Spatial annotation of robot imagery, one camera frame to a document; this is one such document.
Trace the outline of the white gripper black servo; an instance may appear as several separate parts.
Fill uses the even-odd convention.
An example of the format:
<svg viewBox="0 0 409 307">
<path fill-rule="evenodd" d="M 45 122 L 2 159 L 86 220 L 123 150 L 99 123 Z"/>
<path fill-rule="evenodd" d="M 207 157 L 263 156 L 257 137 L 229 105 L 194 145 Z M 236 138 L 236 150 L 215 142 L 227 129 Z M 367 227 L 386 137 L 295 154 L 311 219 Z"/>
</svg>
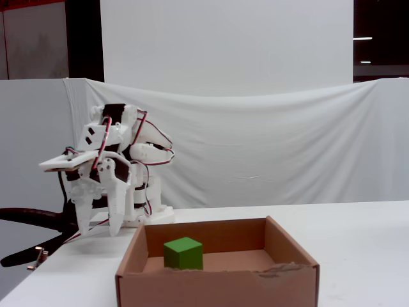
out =
<svg viewBox="0 0 409 307">
<path fill-rule="evenodd" d="M 63 172 L 71 185 L 70 200 L 80 234 L 89 232 L 93 209 L 108 205 L 109 233 L 116 236 L 125 216 L 130 163 L 114 152 L 69 153 L 64 158 Z"/>
</svg>

